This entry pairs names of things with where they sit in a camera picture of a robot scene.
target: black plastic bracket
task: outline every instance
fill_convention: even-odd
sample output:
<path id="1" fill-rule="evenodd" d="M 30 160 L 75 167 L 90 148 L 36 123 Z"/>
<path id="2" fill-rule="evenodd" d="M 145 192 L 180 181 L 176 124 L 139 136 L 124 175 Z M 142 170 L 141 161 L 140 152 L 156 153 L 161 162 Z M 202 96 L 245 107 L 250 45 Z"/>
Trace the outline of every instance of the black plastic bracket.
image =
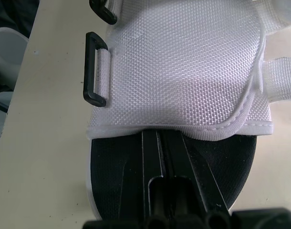
<path id="1" fill-rule="evenodd" d="M 106 23 L 115 25 L 117 18 L 106 7 L 107 0 L 89 0 L 89 5 L 92 10 Z"/>
<path id="2" fill-rule="evenodd" d="M 106 100 L 94 93 L 95 51 L 99 49 L 108 50 L 106 43 L 96 33 L 88 32 L 86 34 L 83 97 L 91 105 L 105 107 Z"/>

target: white container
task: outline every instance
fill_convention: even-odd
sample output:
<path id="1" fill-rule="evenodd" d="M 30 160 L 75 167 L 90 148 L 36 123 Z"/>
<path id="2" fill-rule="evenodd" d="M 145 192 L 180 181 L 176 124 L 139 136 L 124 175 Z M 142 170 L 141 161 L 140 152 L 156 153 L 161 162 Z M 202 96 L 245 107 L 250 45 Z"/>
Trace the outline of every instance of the white container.
<path id="1" fill-rule="evenodd" d="M 14 89 L 28 38 L 6 27 L 0 28 L 0 74 L 2 82 Z"/>

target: white table surface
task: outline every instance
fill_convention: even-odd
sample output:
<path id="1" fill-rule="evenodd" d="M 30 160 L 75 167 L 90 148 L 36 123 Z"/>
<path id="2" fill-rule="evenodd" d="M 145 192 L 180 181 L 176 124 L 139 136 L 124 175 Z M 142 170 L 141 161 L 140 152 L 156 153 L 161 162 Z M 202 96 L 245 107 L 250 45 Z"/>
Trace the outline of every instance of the white table surface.
<path id="1" fill-rule="evenodd" d="M 85 188 L 85 34 L 104 39 L 106 28 L 88 1 L 41 1 L 0 139 L 1 229 L 78 229 L 94 219 Z M 266 59 L 291 56 L 290 35 L 269 37 Z M 258 138 L 233 209 L 291 210 L 291 101 L 271 108 L 275 133 Z"/>

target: white woven fabric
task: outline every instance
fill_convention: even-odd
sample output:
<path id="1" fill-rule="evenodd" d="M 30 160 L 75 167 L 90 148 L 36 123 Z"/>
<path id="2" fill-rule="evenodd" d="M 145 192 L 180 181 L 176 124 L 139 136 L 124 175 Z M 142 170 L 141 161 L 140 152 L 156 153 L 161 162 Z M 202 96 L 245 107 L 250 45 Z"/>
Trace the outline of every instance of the white woven fabric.
<path id="1" fill-rule="evenodd" d="M 88 137 L 146 128 L 211 141 L 271 134 L 263 50 L 265 33 L 281 26 L 259 15 L 261 1 L 123 0 L 106 42 L 107 106 L 93 108 Z"/>
<path id="2" fill-rule="evenodd" d="M 95 92 L 104 99 L 109 99 L 109 78 L 110 78 L 111 54 L 108 50 L 98 50 L 97 77 Z"/>
<path id="3" fill-rule="evenodd" d="M 280 58 L 264 64 L 269 102 L 291 99 L 291 58 Z"/>
<path id="4" fill-rule="evenodd" d="M 122 7 L 123 0 L 111 0 L 108 4 L 108 10 L 112 12 L 116 18 L 120 17 L 121 7 Z"/>

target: black plastic part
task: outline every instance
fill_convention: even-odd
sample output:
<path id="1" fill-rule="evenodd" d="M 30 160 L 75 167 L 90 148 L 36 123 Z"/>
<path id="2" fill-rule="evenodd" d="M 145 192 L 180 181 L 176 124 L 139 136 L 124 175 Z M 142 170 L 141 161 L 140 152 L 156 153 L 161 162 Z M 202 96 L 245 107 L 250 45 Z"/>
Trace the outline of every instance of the black plastic part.
<path id="1" fill-rule="evenodd" d="M 95 51 L 99 49 L 106 49 L 107 45 L 102 38 L 94 32 L 86 34 L 86 48 L 85 48 L 85 67 L 84 67 L 84 100 L 91 105 L 97 107 L 105 107 L 106 100 L 100 95 L 94 93 L 94 61 Z"/>
<path id="2" fill-rule="evenodd" d="M 4 113 L 8 112 L 9 107 L 3 103 L 0 102 L 0 111 L 3 111 Z"/>
<path id="3" fill-rule="evenodd" d="M 117 18 L 105 7 L 106 2 L 107 0 L 89 0 L 89 5 L 102 20 L 114 25 L 117 22 Z"/>
<path id="4" fill-rule="evenodd" d="M 96 167 L 101 165 L 106 147 L 112 148 L 108 166 L 97 172 L 118 177 L 113 188 L 119 189 L 115 195 L 121 201 L 113 207 L 118 221 L 87 222 L 84 229 L 291 229 L 291 213 L 282 208 L 230 216 L 205 157 L 194 147 L 187 149 L 180 132 L 145 130 L 115 138 L 112 144 L 108 139 L 96 139 L 92 144 L 98 151 L 91 158 Z M 111 161 L 121 164 L 120 169 Z M 105 194 L 104 176 L 92 179 L 92 185 L 93 181 L 93 189 L 103 191 L 97 194 L 109 197 L 107 202 L 98 202 L 101 214 L 101 204 L 114 203 L 117 198 Z"/>

